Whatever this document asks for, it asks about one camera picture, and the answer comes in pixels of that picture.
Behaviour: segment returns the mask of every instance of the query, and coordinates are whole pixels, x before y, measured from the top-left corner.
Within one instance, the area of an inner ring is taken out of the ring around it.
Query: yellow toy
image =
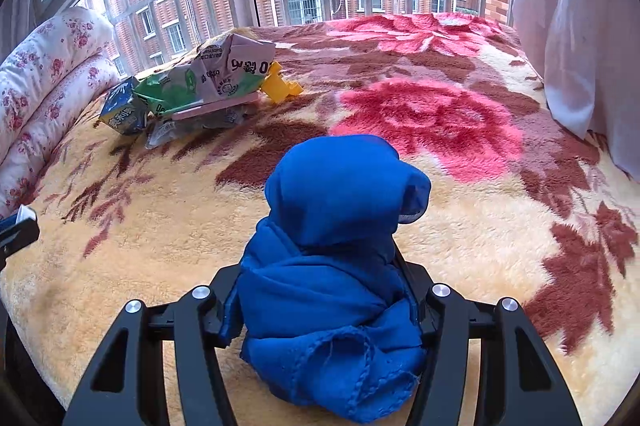
[[[298,96],[303,91],[298,82],[282,79],[280,71],[282,71],[282,65],[274,60],[260,86],[260,90],[267,94],[275,104],[283,102],[287,96]]]

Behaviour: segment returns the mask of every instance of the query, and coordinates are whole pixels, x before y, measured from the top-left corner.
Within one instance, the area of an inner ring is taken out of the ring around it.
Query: floral blanket
[[[427,213],[396,235],[405,257],[467,298],[523,303],[584,426],[603,426],[640,370],[640,186],[602,136],[581,141],[553,121],[515,32],[447,14],[256,31],[277,42],[302,95],[151,151],[98,123],[97,100],[28,194],[42,234],[11,257],[0,294],[62,403],[124,303],[178,299],[239,260],[286,150],[367,132],[433,183]],[[279,401],[239,359],[240,344],[219,352],[239,425],[346,423]],[[172,424],[182,424],[170,351],[166,373]],[[464,426],[478,373],[473,342]],[[409,408],[379,424],[404,425]]]

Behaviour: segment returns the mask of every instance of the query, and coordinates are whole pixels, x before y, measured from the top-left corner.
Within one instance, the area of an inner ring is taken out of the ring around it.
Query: blue fabric fold
[[[366,423],[400,408],[426,360],[392,234],[431,183],[372,135],[291,148],[265,187],[234,289],[241,357],[277,397]]]

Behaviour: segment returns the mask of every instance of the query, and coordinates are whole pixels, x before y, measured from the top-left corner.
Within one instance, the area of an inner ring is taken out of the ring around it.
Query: curtain
[[[513,20],[556,121],[640,180],[640,0],[514,0]]]
[[[0,6],[0,63],[35,28],[33,0],[4,0]]]

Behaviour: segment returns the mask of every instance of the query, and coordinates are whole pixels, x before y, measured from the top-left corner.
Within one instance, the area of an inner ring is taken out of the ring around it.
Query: bed
[[[603,426],[640,371],[640,185],[603,136],[581,141],[556,124],[516,32],[452,13],[255,31],[276,42],[301,95],[152,150],[99,123],[98,98],[25,196],[41,239],[9,259],[0,295],[62,404],[124,303],[173,301],[239,260],[286,150],[375,133],[433,184],[424,217],[395,236],[404,257],[468,299],[523,303],[584,426]],[[218,353],[239,425],[346,424],[275,398],[240,345]],[[183,424],[170,349],[165,364],[172,424]],[[473,343],[463,426],[478,371]],[[409,408],[379,424],[403,425]]]

